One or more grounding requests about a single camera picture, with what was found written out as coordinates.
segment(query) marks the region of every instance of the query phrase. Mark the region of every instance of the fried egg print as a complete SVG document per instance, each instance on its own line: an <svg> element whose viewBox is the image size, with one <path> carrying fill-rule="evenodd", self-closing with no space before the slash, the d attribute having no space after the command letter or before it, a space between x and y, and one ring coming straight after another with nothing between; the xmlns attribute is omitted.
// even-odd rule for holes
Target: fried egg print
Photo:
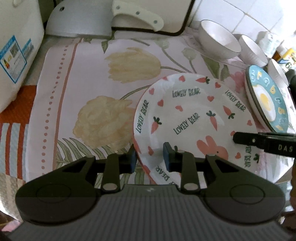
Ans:
<svg viewBox="0 0 296 241"><path fill-rule="evenodd" d="M270 95L261 85L255 85L253 89L267 120L274 121L276 119L276 110Z"/></svg>

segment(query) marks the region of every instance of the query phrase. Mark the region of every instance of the white appliance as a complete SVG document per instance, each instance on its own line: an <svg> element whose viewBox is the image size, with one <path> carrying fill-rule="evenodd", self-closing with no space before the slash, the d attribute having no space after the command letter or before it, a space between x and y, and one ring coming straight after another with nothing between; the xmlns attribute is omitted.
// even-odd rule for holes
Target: white appliance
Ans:
<svg viewBox="0 0 296 241"><path fill-rule="evenodd" d="M16 98L43 39L38 0L0 0L0 113Z"/></svg>

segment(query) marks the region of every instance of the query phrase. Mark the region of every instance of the floral tablecloth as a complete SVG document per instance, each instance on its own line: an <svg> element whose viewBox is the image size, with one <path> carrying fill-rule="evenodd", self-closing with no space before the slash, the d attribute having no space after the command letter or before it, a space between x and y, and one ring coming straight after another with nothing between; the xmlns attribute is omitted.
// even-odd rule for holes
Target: floral tablecloth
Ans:
<svg viewBox="0 0 296 241"><path fill-rule="evenodd" d="M247 67L234 58L217 62L186 29L178 37L116 32L108 40L80 39L49 49L37 86L25 152L25 181L85 155L106 158L132 144L133 115L144 91L158 79L191 72L217 78L235 91L251 111L244 89ZM296 113L282 90L291 123ZM264 130L256 117L258 131ZM261 152L260 175L276 182L292 166L291 158ZM102 174L95 187L100 186ZM153 183L137 164L121 184Z"/></svg>

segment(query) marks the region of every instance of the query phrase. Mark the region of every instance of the metal screw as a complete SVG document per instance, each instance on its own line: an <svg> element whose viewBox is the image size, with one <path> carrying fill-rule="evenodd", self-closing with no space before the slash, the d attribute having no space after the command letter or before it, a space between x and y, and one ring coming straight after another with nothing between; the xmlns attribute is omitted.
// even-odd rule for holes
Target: metal screw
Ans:
<svg viewBox="0 0 296 241"><path fill-rule="evenodd" d="M114 191L117 189L117 185L115 183L106 183L103 185L103 189L106 191Z"/></svg>
<svg viewBox="0 0 296 241"><path fill-rule="evenodd" d="M187 191L194 191L194 190L197 190L198 189L198 185L195 184L195 183L186 183L184 185L184 188L187 190Z"/></svg>

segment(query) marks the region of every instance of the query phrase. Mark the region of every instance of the bowl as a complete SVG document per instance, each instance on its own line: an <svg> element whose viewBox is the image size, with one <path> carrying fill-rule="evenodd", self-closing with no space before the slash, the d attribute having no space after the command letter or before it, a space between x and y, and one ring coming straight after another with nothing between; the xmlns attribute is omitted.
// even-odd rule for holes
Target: bowl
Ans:
<svg viewBox="0 0 296 241"><path fill-rule="evenodd" d="M285 73L274 59L271 59L268 62L267 72L279 88L286 88L289 86Z"/></svg>
<svg viewBox="0 0 296 241"><path fill-rule="evenodd" d="M220 24L202 20L198 30L199 41L210 56L217 59L230 59L240 53L241 46L238 40Z"/></svg>
<svg viewBox="0 0 296 241"><path fill-rule="evenodd" d="M242 51L239 54L239 58L248 65L257 65L264 67L267 65L268 60L263 50L248 36L242 35L239 39L239 44L242 47Z"/></svg>

